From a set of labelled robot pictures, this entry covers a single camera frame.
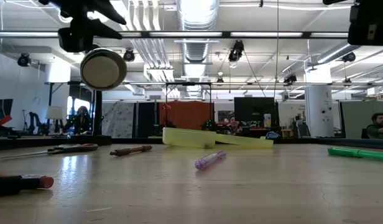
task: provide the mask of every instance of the man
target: man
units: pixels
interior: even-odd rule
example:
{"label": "man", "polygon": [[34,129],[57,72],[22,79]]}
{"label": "man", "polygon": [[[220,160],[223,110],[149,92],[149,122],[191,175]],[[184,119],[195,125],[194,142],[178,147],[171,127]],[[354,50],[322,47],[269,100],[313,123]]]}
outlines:
{"label": "man", "polygon": [[371,139],[383,139],[383,113],[376,113],[371,117],[372,124],[366,128]]}

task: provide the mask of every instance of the purple pen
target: purple pen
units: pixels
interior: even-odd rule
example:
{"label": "purple pen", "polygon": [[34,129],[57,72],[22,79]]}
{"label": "purple pen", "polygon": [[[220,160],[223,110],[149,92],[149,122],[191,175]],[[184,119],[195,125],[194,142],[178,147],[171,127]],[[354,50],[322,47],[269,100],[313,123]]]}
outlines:
{"label": "purple pen", "polygon": [[222,150],[220,150],[217,153],[211,154],[209,156],[206,156],[204,158],[201,158],[196,161],[196,168],[198,170],[204,170],[210,165],[212,165],[217,160],[222,160],[226,157],[226,153]]}

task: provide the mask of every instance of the yellow plastic object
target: yellow plastic object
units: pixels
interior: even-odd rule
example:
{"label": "yellow plastic object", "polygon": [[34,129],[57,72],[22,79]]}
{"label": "yellow plastic object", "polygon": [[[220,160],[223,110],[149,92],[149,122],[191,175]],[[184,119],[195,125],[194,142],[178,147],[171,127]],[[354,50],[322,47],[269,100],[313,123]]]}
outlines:
{"label": "yellow plastic object", "polygon": [[180,128],[164,128],[162,141],[170,146],[212,148],[215,146],[216,133]]}
{"label": "yellow plastic object", "polygon": [[253,147],[254,149],[272,149],[273,148],[273,140],[266,140],[266,139],[217,134],[216,140],[222,143],[236,144],[240,146],[249,146],[249,147]]}

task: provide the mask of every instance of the lamp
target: lamp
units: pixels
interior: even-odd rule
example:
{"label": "lamp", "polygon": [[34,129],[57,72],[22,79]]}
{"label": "lamp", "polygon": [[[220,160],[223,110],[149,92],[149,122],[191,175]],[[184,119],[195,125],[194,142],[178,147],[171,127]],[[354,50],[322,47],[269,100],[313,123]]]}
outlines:
{"label": "lamp", "polygon": [[58,133],[60,131],[59,128],[59,121],[62,123],[63,117],[63,111],[61,106],[49,106],[47,115],[45,117],[46,119],[53,119],[55,120],[55,133]]}

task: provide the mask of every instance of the round suction cup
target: round suction cup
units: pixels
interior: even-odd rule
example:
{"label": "round suction cup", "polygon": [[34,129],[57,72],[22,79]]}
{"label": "round suction cup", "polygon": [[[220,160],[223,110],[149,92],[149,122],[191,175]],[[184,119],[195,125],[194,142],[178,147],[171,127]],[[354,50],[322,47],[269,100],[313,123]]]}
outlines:
{"label": "round suction cup", "polygon": [[88,87],[98,91],[112,90],[124,81],[127,65],[116,52],[99,48],[85,55],[80,72]]}

